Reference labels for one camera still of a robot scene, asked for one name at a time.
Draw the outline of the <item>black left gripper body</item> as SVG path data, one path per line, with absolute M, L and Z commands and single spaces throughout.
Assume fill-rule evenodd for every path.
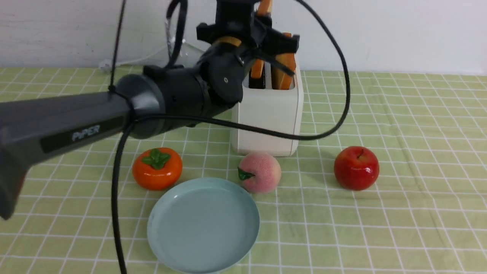
M 218 0 L 215 23 L 200 23 L 197 40 L 212 44 L 219 38 L 234 37 L 251 49 L 270 56 L 296 53 L 299 35 L 286 36 L 272 28 L 270 17 L 255 14 L 257 0 Z

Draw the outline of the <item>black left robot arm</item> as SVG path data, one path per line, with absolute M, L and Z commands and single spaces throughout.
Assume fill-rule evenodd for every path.
M 0 108 L 1 218 L 14 213 L 29 169 L 101 139 L 125 132 L 147 139 L 185 126 L 209 123 L 287 138 L 287 134 L 215 116 L 242 102 L 242 83 L 258 59 L 289 76 L 279 54 L 294 54 L 299 35 L 272 28 L 258 15 L 254 0 L 218 0 L 215 23 L 200 23 L 197 38 L 210 47 L 193 67 L 177 65 L 184 38 L 188 1 L 173 0 L 166 27 L 179 10 L 175 42 L 164 67 L 146 65 L 110 83 L 106 92 L 2 102 Z

